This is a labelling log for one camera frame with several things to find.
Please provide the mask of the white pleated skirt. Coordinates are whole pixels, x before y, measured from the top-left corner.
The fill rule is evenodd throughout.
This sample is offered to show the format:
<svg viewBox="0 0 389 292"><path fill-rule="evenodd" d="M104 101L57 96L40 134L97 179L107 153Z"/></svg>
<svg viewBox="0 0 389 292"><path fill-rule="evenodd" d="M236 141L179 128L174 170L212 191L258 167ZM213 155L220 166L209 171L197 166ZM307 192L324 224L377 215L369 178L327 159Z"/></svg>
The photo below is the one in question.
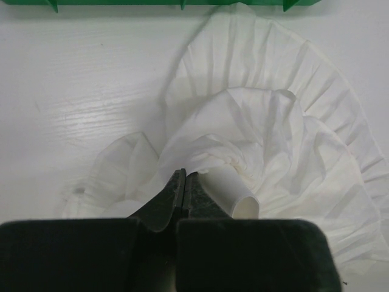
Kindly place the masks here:
<svg viewBox="0 0 389 292"><path fill-rule="evenodd" d="M125 217L177 169L233 218L300 218L339 266L388 260L388 163L349 83L314 46L244 4L188 44L143 132L113 142L63 216Z"/></svg>

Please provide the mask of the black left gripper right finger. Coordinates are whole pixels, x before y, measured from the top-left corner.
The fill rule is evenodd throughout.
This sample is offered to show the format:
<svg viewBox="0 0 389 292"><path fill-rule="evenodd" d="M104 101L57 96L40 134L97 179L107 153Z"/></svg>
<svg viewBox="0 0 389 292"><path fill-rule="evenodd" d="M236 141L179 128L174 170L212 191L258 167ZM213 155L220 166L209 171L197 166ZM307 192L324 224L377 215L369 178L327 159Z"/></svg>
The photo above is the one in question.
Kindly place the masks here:
<svg viewBox="0 0 389 292"><path fill-rule="evenodd" d="M177 224L178 291L341 291L324 233L304 220L234 220L187 177Z"/></svg>

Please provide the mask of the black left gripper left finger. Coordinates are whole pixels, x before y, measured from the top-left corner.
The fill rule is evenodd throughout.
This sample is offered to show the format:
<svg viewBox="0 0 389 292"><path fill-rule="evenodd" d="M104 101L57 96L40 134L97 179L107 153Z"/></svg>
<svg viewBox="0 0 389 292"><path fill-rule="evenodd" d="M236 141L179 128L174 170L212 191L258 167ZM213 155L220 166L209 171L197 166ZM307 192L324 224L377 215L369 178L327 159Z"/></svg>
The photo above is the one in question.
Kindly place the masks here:
<svg viewBox="0 0 389 292"><path fill-rule="evenodd" d="M174 291L176 171L126 218L24 220L1 225L2 291Z"/></svg>

